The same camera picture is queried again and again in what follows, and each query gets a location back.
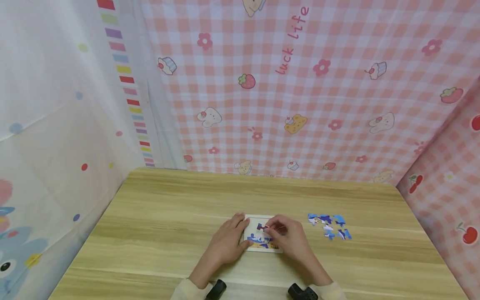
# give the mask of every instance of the blue dot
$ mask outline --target blue dot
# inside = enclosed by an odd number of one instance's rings
[[[10,125],[10,132],[13,134],[19,134],[23,131],[24,127],[20,123],[13,123]]]

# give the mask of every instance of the cartoon character print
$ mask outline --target cartoon character print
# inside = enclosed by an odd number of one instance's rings
[[[243,7],[249,17],[253,17],[256,11],[261,11],[266,0],[243,0]]]
[[[29,242],[31,227],[12,228],[0,235],[0,299],[13,300],[28,271],[40,262],[46,239]]]
[[[202,121],[203,127],[210,128],[212,125],[220,123],[222,116],[215,108],[207,108],[197,115],[197,119]]]
[[[370,75],[370,79],[377,80],[378,77],[382,76],[387,71],[387,63],[385,61],[374,63],[370,70],[364,71]]]
[[[384,130],[392,129],[393,125],[395,124],[395,116],[391,112],[387,112],[383,116],[379,116],[369,123],[370,125],[370,133],[378,133]]]
[[[158,58],[157,66],[167,75],[173,75],[177,65],[170,57]]]
[[[384,172],[376,172],[373,175],[373,182],[375,183],[385,183],[387,182],[391,177],[394,172],[392,170],[387,170]]]
[[[239,174],[241,175],[247,175],[250,174],[250,171],[252,170],[252,165],[250,164],[251,161],[245,160],[242,163],[236,163],[234,165],[234,168],[238,170]]]
[[[284,128],[290,134],[296,134],[297,132],[299,132],[300,129],[302,129],[305,126],[307,121],[308,121],[307,117],[303,117],[300,114],[296,114],[292,118],[287,117],[287,119],[285,120]]]

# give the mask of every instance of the person's right hand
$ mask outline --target person's right hand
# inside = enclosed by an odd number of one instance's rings
[[[286,256],[304,266],[317,261],[299,221],[276,215],[268,220],[266,225],[269,228],[266,228],[265,232],[274,238],[275,243],[283,249]]]
[[[302,265],[312,276],[317,286],[327,286],[333,281],[318,261],[308,244],[307,236],[299,221],[276,215],[266,223],[265,232],[274,238],[274,243],[283,249],[285,255]]]

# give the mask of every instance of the hand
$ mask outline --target hand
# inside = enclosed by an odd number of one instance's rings
[[[266,228],[265,232],[274,238],[275,243],[283,249],[286,256],[310,272],[315,285],[327,286],[333,282],[310,248],[299,221],[276,215],[268,220],[266,226],[269,228]]]
[[[250,223],[250,219],[244,219],[244,213],[236,213],[213,235],[207,250],[189,276],[199,289],[207,286],[209,278],[220,266],[236,261],[253,244],[251,240],[239,244],[242,232]]]

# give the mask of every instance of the fabric wall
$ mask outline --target fabric wall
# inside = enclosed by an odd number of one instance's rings
[[[470,299],[480,295],[479,147],[480,78],[398,185]]]
[[[0,1],[2,300],[48,298],[132,169],[184,168],[124,4]]]
[[[404,178],[407,202],[474,299],[480,246],[456,227],[479,228],[477,144],[461,128],[471,111],[453,112],[476,107],[464,96],[480,70],[480,2],[140,3],[187,169]],[[439,186],[447,168],[456,181]]]

